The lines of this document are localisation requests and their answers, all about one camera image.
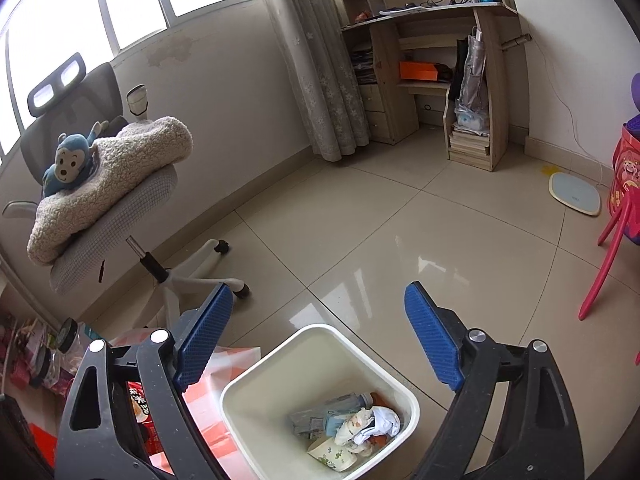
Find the beige fleece blanket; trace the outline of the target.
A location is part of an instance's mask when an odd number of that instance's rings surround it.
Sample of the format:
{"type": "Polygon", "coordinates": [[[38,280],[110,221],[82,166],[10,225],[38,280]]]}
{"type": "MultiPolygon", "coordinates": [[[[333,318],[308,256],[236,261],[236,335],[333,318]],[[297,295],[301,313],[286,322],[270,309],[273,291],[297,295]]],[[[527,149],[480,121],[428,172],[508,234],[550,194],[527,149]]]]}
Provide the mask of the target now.
{"type": "Polygon", "coordinates": [[[42,198],[27,253],[38,266],[62,254],[73,235],[90,228],[153,172],[189,157],[193,139],[175,117],[133,122],[116,136],[96,138],[93,172],[84,184],[42,198]]]}

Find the wooden desk shelf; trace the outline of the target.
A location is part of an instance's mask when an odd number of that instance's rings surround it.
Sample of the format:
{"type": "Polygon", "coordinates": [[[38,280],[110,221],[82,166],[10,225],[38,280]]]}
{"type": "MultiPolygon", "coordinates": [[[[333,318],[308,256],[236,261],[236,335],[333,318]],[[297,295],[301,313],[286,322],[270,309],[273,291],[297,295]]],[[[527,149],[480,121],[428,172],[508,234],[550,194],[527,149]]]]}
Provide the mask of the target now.
{"type": "Polygon", "coordinates": [[[371,138],[441,125],[447,157],[494,170],[509,142],[506,43],[514,0],[336,0],[371,138]]]}

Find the grey office chair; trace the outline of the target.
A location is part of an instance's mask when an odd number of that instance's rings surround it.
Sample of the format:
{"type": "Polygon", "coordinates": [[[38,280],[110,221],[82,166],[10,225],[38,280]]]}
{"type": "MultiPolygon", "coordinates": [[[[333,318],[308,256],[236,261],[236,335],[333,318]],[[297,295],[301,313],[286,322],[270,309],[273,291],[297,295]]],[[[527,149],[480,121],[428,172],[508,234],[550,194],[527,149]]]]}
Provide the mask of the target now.
{"type": "Polygon", "coordinates": [[[186,125],[170,116],[149,119],[148,105],[142,84],[120,93],[111,64],[87,70],[80,54],[70,56],[27,97],[35,120],[20,148],[41,186],[40,200],[12,200],[2,211],[32,220],[27,255],[49,268],[50,286],[60,296],[127,243],[156,281],[138,327],[158,312],[176,324],[182,296],[220,283],[201,276],[206,261],[230,250],[225,240],[211,238],[167,269],[132,237],[134,225],[174,192],[176,163],[193,148],[186,125]]]}

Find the purple label nut jar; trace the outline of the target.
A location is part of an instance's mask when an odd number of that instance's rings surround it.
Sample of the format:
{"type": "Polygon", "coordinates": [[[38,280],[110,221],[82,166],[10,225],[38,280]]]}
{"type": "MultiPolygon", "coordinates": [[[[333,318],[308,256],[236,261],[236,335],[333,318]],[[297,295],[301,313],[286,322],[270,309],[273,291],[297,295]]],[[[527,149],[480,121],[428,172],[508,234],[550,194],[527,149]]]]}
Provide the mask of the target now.
{"type": "Polygon", "coordinates": [[[45,388],[62,398],[67,396],[70,380],[66,371],[62,369],[62,360],[57,351],[47,346],[38,349],[29,385],[35,389],[45,388]]]}

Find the clear jar black lid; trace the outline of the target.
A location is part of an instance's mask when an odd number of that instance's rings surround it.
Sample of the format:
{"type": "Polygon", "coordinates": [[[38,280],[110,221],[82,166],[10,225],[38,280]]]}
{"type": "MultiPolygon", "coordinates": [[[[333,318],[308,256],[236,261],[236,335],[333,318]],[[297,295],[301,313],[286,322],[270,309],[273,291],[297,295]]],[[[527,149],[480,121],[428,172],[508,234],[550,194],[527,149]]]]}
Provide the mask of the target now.
{"type": "Polygon", "coordinates": [[[55,339],[55,347],[60,352],[64,370],[76,375],[86,350],[94,340],[100,338],[86,323],[66,318],[55,339]]]}

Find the blue paper ball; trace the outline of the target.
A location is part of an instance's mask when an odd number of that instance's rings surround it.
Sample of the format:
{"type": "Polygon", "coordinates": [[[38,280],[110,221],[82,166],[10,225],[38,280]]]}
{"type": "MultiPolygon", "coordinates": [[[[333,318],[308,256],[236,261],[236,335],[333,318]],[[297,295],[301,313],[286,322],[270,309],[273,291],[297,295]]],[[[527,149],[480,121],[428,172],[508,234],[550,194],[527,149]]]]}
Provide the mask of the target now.
{"type": "Polygon", "coordinates": [[[372,437],[390,437],[394,438],[401,430],[401,422],[399,416],[390,408],[385,406],[374,406],[370,409],[372,422],[366,428],[361,429],[355,434],[352,440],[356,445],[362,445],[372,437]]]}

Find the pink plastic stool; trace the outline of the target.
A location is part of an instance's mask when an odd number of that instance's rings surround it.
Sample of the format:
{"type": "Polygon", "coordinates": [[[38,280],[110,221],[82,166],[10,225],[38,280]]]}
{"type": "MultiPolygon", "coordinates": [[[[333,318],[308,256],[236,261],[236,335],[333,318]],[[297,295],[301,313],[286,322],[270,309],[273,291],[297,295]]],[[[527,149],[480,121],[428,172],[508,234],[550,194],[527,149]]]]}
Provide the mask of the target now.
{"type": "Polygon", "coordinates": [[[613,234],[602,266],[578,311],[578,320],[583,321],[611,270],[620,243],[624,237],[639,245],[639,116],[623,124],[620,140],[612,157],[613,180],[608,194],[610,221],[600,234],[597,245],[601,246],[613,234]]]}

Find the light blue milk carton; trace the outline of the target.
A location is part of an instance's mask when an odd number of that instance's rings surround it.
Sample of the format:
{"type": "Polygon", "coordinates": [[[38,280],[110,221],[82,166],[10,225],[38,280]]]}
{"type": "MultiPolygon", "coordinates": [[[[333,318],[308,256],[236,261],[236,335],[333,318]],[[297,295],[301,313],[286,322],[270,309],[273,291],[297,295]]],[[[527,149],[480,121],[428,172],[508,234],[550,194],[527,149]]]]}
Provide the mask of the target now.
{"type": "Polygon", "coordinates": [[[338,430],[341,429],[341,426],[344,425],[346,420],[349,420],[352,417],[352,413],[345,414],[333,414],[326,420],[326,435],[328,437],[334,438],[338,433],[338,430]]]}

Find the crushed clear plastic bottle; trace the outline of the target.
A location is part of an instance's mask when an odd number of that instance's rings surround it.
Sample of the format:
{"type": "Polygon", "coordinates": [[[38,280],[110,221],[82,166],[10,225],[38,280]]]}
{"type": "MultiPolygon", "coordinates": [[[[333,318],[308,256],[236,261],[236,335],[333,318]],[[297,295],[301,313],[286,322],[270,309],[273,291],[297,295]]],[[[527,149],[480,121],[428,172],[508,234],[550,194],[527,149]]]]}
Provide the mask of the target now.
{"type": "Polygon", "coordinates": [[[326,420],[333,414],[355,414],[362,408],[372,408],[371,393],[347,393],[344,396],[288,414],[293,434],[314,439],[326,434],[326,420]]]}

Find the pink checkered tablecloth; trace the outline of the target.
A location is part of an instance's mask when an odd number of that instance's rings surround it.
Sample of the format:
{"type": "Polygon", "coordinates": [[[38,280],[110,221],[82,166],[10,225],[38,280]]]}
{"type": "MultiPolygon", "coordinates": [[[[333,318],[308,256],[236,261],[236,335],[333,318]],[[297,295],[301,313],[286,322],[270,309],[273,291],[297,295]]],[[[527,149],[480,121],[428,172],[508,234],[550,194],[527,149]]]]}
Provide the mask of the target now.
{"type": "MultiPolygon", "coordinates": [[[[143,336],[149,336],[151,333],[150,328],[128,330],[110,342],[119,347],[124,344],[138,344],[142,342],[143,336]]],[[[259,348],[216,347],[201,379],[183,393],[183,399],[198,430],[201,431],[209,449],[230,479],[257,479],[257,477],[244,460],[224,422],[220,397],[224,387],[251,365],[257,363],[259,358],[259,348]]],[[[172,473],[164,452],[151,456],[151,463],[154,466],[160,466],[160,469],[168,474],[172,473]]]]}

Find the white bookshelf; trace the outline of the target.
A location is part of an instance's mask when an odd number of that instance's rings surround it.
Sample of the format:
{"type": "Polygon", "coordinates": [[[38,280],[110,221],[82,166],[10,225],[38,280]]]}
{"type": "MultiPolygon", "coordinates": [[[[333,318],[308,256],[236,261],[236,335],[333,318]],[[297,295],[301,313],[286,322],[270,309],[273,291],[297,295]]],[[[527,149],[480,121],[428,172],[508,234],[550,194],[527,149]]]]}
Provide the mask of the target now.
{"type": "Polygon", "coordinates": [[[41,389],[34,389],[29,384],[19,387],[12,382],[11,373],[17,363],[20,352],[16,345],[17,330],[25,321],[38,318],[40,321],[46,319],[38,311],[39,304],[34,301],[32,294],[18,278],[17,274],[1,258],[1,312],[9,313],[13,318],[11,342],[8,344],[8,355],[6,365],[1,373],[1,391],[13,396],[20,404],[23,413],[28,418],[42,416],[44,418],[55,415],[55,398],[41,389]]]}

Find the beige window curtain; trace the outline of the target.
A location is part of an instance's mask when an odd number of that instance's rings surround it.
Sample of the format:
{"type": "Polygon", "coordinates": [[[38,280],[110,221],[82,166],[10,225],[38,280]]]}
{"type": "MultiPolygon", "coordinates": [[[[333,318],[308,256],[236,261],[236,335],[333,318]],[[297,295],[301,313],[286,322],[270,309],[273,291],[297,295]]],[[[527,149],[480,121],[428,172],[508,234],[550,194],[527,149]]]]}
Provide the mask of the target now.
{"type": "Polygon", "coordinates": [[[370,130],[335,0],[264,1],[314,154],[355,154],[370,130]]]}

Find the red gift box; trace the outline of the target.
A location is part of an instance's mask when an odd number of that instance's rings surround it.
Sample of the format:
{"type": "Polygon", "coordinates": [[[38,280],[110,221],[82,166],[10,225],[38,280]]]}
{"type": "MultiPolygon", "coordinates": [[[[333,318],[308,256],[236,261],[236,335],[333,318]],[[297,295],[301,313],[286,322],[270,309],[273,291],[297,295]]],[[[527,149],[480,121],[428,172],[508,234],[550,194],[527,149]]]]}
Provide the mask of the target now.
{"type": "Polygon", "coordinates": [[[29,430],[34,436],[36,445],[40,453],[46,462],[52,467],[55,467],[55,454],[56,445],[58,444],[58,438],[53,434],[49,434],[46,430],[43,430],[33,422],[28,424],[29,430]]]}

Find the white bathroom scale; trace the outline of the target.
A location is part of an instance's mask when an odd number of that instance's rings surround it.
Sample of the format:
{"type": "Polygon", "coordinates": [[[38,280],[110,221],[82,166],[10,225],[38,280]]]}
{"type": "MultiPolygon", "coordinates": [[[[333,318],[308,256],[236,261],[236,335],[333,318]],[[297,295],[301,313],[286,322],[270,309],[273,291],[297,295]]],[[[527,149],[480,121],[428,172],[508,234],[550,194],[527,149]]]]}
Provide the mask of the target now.
{"type": "Polygon", "coordinates": [[[574,176],[555,172],[549,177],[549,193],[559,203],[589,217],[601,212],[601,197],[597,188],[574,176]]]}

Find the white paper cup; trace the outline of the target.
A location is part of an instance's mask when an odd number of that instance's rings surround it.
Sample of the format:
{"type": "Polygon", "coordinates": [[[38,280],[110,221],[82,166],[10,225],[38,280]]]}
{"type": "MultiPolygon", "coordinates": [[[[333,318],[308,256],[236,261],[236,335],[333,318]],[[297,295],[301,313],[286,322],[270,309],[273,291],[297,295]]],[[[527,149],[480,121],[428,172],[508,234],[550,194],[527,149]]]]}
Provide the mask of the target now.
{"type": "Polygon", "coordinates": [[[337,445],[332,437],[314,440],[307,448],[307,454],[320,464],[336,472],[344,472],[358,463],[358,457],[349,448],[337,445]]]}

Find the red instant noodle bowl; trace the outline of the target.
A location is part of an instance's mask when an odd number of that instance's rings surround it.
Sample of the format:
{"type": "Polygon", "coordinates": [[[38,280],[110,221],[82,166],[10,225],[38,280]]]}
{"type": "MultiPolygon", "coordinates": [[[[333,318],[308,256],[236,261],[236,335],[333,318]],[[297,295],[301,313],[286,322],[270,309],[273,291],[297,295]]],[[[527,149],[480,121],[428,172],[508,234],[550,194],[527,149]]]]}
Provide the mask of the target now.
{"type": "Polygon", "coordinates": [[[134,417],[136,418],[141,431],[146,452],[148,452],[149,456],[163,452],[160,437],[158,436],[154,426],[149,404],[146,402],[142,385],[138,382],[128,382],[127,387],[132,409],[134,410],[134,417]]]}

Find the white trash bin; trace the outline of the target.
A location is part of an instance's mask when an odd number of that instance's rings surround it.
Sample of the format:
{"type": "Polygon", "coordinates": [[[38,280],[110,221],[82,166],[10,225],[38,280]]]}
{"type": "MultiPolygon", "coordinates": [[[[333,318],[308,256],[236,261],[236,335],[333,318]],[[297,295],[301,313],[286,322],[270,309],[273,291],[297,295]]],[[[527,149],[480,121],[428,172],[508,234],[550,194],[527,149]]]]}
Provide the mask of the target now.
{"type": "Polygon", "coordinates": [[[360,479],[411,437],[420,420],[416,396],[336,328],[298,330],[232,380],[220,408],[244,460],[259,479],[360,479]],[[400,431],[371,456],[338,472],[307,453],[288,415],[346,393],[380,394],[399,415],[400,431]]]}

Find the blue monkey plush toy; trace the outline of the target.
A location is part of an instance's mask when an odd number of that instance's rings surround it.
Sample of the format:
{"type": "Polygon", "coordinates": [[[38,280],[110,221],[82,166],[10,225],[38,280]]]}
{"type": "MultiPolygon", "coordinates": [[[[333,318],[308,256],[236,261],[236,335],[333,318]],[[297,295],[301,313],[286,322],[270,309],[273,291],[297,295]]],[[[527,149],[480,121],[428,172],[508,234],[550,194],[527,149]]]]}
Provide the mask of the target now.
{"type": "Polygon", "coordinates": [[[82,133],[61,133],[54,162],[42,176],[42,197],[61,191],[71,191],[84,184],[93,172],[93,143],[108,127],[108,122],[96,122],[88,136],[82,133]]]}

